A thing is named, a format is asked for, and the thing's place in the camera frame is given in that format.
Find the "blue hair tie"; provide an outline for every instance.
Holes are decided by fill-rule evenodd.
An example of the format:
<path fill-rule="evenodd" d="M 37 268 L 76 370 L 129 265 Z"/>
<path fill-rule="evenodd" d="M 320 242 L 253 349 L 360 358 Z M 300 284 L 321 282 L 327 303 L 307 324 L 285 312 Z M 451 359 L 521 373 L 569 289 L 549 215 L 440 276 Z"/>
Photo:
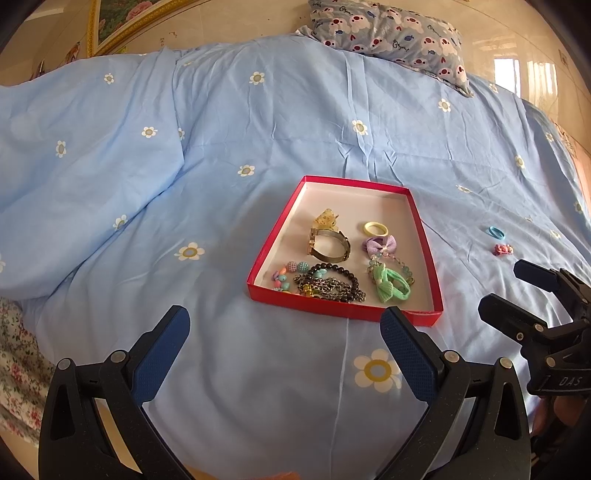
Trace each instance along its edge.
<path fill-rule="evenodd" d="M 503 233 L 503 230 L 497 228 L 496 226 L 490 226 L 486 233 L 488 233 L 490 236 L 498 238 L 499 240 L 505 239 L 505 234 Z"/>

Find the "jewelry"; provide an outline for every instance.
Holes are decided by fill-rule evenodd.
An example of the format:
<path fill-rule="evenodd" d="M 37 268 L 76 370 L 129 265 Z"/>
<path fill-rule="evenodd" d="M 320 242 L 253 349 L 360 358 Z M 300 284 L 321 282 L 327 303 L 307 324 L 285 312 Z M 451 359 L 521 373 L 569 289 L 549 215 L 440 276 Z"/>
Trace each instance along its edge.
<path fill-rule="evenodd" d="M 402 269 L 402 274 L 406 277 L 406 283 L 409 286 L 414 284 L 413 272 L 402 260 L 394 255 L 396 240 L 392 235 L 385 238 L 380 236 L 370 237 L 362 243 L 361 247 L 368 253 L 370 260 L 374 257 L 388 257 L 394 260 Z"/>
<path fill-rule="evenodd" d="M 512 255 L 513 254 L 513 247 L 510 245 L 501 245 L 496 244 L 495 249 L 492 251 L 492 254 L 496 257 L 499 255 Z"/>
<path fill-rule="evenodd" d="M 343 245 L 345 253 L 340 257 L 327 257 L 326 255 L 321 254 L 317 249 L 314 248 L 317 235 L 331 236 L 333 238 L 336 238 Z M 322 260 L 323 262 L 344 262 L 349 258 L 349 255 L 351 253 L 351 243 L 349 242 L 349 239 L 343 235 L 342 232 L 333 232 L 332 230 L 311 228 L 310 239 L 308 240 L 307 253 L 308 255 L 312 255 L 316 257 L 318 260 Z"/>
<path fill-rule="evenodd" d="M 486 233 L 488 233 L 490 236 L 493 236 L 501 241 L 503 241 L 505 239 L 505 234 L 504 234 L 503 230 L 501 230 L 500 228 L 497 228 L 496 226 L 490 226 L 486 230 Z"/>
<path fill-rule="evenodd" d="M 369 228 L 370 227 L 373 227 L 373 226 L 374 227 L 377 227 L 378 229 L 380 229 L 384 233 L 375 233 L 375 232 L 372 232 Z M 388 227 L 386 227 L 383 223 L 367 222 L 363 226 L 363 231 L 365 232 L 365 235 L 367 235 L 367 236 L 388 236 Z"/>
<path fill-rule="evenodd" d="M 317 278 L 315 273 L 321 270 L 333 270 L 343 274 L 350 279 L 351 285 L 338 278 L 327 277 Z M 306 275 L 298 275 L 294 278 L 302 295 L 306 297 L 315 297 L 323 300 L 341 301 L 349 303 L 351 301 L 365 301 L 365 293 L 359 289 L 359 281 L 349 270 L 331 263 L 316 264 Z"/>
<path fill-rule="evenodd" d="M 271 276 L 271 280 L 273 281 L 273 285 L 275 288 L 273 290 L 277 291 L 286 291 L 289 293 L 290 283 L 287 281 L 287 267 L 283 267 L 280 270 L 276 270 L 275 273 Z"/>
<path fill-rule="evenodd" d="M 376 258 L 369 261 L 368 273 L 374 281 L 378 297 L 382 303 L 386 303 L 392 297 L 399 300 L 406 300 L 410 295 L 410 285 L 404 280 L 401 274 L 390 270 Z M 394 281 L 400 284 L 401 288 L 394 286 Z"/>
<path fill-rule="evenodd" d="M 396 240 L 392 235 L 372 236 L 363 241 L 361 248 L 368 253 L 369 257 L 378 254 L 393 257 L 396 251 Z"/>
<path fill-rule="evenodd" d="M 300 262 L 297 264 L 297 271 L 300 273 L 306 273 L 310 269 L 310 266 L 306 262 Z"/>
<path fill-rule="evenodd" d="M 312 222 L 312 228 L 316 228 L 318 230 L 326 229 L 332 230 L 333 232 L 338 232 L 339 227 L 336 226 L 336 219 L 338 215 L 335 215 L 333 211 L 327 208 L 324 212 L 322 212 L 318 217 L 315 218 L 314 222 Z"/>

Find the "pillow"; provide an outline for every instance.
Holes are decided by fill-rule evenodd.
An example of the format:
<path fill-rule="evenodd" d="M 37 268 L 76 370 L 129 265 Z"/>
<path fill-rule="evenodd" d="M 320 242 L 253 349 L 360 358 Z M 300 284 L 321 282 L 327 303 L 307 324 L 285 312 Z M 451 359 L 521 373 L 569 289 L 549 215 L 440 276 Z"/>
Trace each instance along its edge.
<path fill-rule="evenodd" d="M 471 97 L 462 38 L 451 24 L 410 10 L 353 0 L 309 0 L 313 28 L 298 33 L 341 50 L 390 60 Z"/>

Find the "light blue duvet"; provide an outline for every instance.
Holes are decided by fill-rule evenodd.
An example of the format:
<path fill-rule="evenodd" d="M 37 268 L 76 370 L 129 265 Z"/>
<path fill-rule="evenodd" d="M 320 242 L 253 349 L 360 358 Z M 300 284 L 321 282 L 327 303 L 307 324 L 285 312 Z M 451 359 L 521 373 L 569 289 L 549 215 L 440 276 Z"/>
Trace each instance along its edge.
<path fill-rule="evenodd" d="M 288 35 L 81 60 L 0 87 L 0 296 L 21 301 L 47 358 L 78 364 L 129 349 L 183 305 L 190 336 L 146 405 L 182 461 L 222 479 L 373 478 L 424 410 L 378 325 L 253 302 L 245 279 L 304 175 L 408 187 L 444 297 L 427 331 L 470 361 L 510 357 L 525 388 L 517 343 L 478 302 L 495 292 L 568 321 L 512 266 L 589 281 L 591 231 L 553 124 L 470 83 L 465 98 Z M 514 256 L 492 255 L 491 225 Z M 390 378 L 368 378 L 371 359 Z"/>

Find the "hair clip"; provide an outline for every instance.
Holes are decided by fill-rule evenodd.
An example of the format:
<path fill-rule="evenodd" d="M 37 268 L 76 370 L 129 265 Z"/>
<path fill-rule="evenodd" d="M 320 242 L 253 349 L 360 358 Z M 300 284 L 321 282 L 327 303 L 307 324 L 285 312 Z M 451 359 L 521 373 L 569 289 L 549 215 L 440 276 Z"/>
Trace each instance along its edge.
<path fill-rule="evenodd" d="M 499 255 L 512 255 L 513 254 L 513 247 L 510 246 L 509 244 L 507 244 L 507 245 L 496 244 L 495 249 L 492 251 L 492 254 L 496 257 L 498 257 Z"/>
<path fill-rule="evenodd" d="M 372 236 L 363 241 L 361 248 L 368 253 L 370 258 L 372 255 L 390 257 L 394 256 L 396 251 L 396 240 L 392 235 Z"/>

